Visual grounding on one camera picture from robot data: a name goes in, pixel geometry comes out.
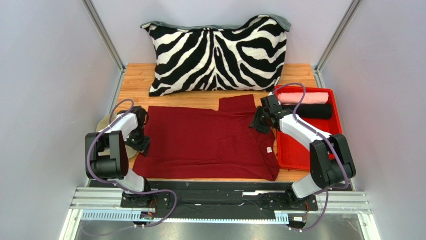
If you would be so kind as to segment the dark red t shirt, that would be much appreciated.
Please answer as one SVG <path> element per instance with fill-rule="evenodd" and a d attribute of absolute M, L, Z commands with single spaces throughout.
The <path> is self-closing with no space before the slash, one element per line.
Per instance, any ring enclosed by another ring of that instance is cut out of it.
<path fill-rule="evenodd" d="M 253 95 L 222 98 L 218 110 L 151 106 L 149 151 L 133 171 L 147 179 L 275 181 L 275 135 L 250 128 L 256 110 Z"/>

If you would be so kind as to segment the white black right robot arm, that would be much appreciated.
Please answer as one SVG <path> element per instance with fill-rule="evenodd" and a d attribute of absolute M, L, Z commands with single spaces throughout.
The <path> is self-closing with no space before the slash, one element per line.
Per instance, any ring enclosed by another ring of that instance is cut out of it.
<path fill-rule="evenodd" d="M 356 167 L 346 137 L 322 131 L 285 108 L 276 95 L 261 99 L 249 126 L 262 134 L 271 129 L 292 137 L 309 151 L 310 173 L 294 182 L 286 193 L 304 200 L 331 188 L 345 189 L 356 176 Z"/>

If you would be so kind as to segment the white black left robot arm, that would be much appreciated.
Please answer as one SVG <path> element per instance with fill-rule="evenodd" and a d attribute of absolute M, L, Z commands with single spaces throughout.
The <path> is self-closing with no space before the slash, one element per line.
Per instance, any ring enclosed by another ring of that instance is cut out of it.
<path fill-rule="evenodd" d="M 151 138 L 144 133 L 148 112 L 141 106 L 121 111 L 99 132 L 85 137 L 85 171 L 91 180 L 118 185 L 129 194 L 148 193 L 148 180 L 130 169 L 126 147 L 147 156 Z"/>

